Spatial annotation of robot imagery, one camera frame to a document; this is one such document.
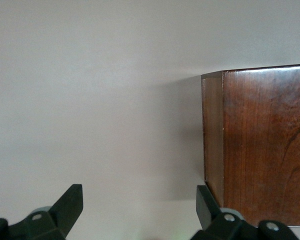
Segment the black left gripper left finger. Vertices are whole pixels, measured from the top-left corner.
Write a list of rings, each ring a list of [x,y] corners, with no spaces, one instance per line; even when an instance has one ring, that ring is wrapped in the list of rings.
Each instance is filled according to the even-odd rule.
[[[83,211],[83,186],[71,185],[51,207],[32,211],[9,225],[0,218],[0,240],[65,240]]]

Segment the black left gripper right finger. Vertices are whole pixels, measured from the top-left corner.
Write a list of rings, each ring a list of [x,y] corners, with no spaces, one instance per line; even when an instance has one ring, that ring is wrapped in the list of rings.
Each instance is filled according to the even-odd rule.
[[[236,210],[219,207],[206,185],[196,189],[196,213],[201,230],[193,240],[297,240],[295,233],[276,220],[262,220],[255,227]]]

